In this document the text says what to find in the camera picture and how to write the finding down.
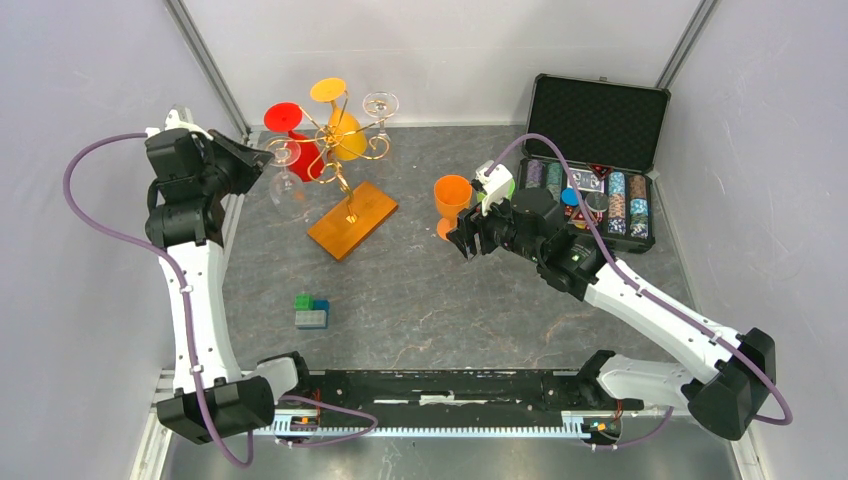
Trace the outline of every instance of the white robotic arm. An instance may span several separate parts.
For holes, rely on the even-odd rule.
[[[722,339],[743,352],[772,381],[774,341],[758,329],[740,335],[704,318],[646,283],[620,259],[608,264],[594,239],[569,232],[558,199],[545,189],[531,188],[518,190],[507,200],[505,187],[512,176],[501,165],[495,169],[491,165],[481,166],[472,182],[487,197],[481,206],[459,214],[457,228],[448,233],[448,239],[469,260],[503,248],[534,262],[550,286],[615,315],[680,362],[647,362],[598,352],[578,374],[602,390],[597,396],[685,407],[710,431],[740,438],[769,391],[717,341]],[[498,169],[504,171],[496,174]],[[616,270],[641,285],[640,290],[625,283]],[[713,337],[642,295],[644,291],[701,322]]]
[[[207,408],[221,436],[268,425],[276,399],[298,382],[294,358],[261,362],[243,377],[227,330],[222,284],[226,260],[222,226],[226,195],[246,193],[273,156],[233,142],[191,123],[191,113],[174,107],[165,129],[149,128],[147,157],[156,172],[148,191],[150,241],[180,265],[180,287],[171,265],[160,260],[171,298],[176,360],[174,398],[157,404],[160,422],[194,441],[211,439],[203,421],[194,374],[199,374]],[[159,195],[164,203],[159,203]],[[190,362],[184,294],[188,293],[197,363]]]
[[[616,265],[630,278],[638,280],[644,289],[650,289],[666,302],[692,318],[698,319],[716,336],[724,337],[734,347],[739,332],[717,324],[656,287],[639,278],[622,260]],[[620,318],[640,333],[650,338],[681,363],[660,363],[632,360],[615,355],[604,364],[598,383],[613,398],[638,398],[648,403],[684,408],[688,399],[681,387],[693,378],[708,383],[719,372],[716,365],[730,361],[731,353],[707,338],[688,324],[681,322],[669,311],[630,288],[609,265],[595,274],[597,282],[588,285],[583,300]]]

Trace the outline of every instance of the gray marble floor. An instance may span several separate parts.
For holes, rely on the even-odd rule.
[[[509,252],[467,263],[438,238],[433,183],[470,177],[520,127],[434,127],[389,132],[396,156],[347,164],[352,185],[368,180],[398,211],[344,262],[306,235],[343,199],[334,185],[306,185],[307,202],[282,211],[267,171],[245,199],[224,284],[233,348],[242,368],[298,350],[324,368],[569,368],[598,349],[646,360],[669,358],[612,315],[548,287],[534,266]],[[516,173],[520,154],[507,166]],[[657,244],[622,257],[644,278],[690,304],[680,260],[659,201]],[[295,295],[331,303],[327,330],[294,328]]]

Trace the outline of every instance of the lego block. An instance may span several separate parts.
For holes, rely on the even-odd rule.
[[[312,303],[312,310],[324,310],[327,312],[327,315],[330,315],[330,302],[327,300],[315,300]]]
[[[298,310],[294,314],[294,326],[300,330],[327,328],[327,311]]]
[[[308,311],[314,307],[314,302],[311,295],[300,294],[294,297],[294,309],[297,311]]]

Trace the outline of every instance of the orange cup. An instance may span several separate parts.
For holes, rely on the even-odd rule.
[[[471,205],[471,184],[459,175],[445,175],[436,180],[433,196],[436,198],[436,210],[442,216],[436,231],[443,240],[447,240],[448,232],[456,228],[456,216]]]

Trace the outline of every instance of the wooden base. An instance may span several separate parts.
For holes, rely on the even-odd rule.
[[[368,182],[353,190],[355,222],[347,221],[347,198],[309,229],[309,236],[341,262],[397,210],[397,202]]]

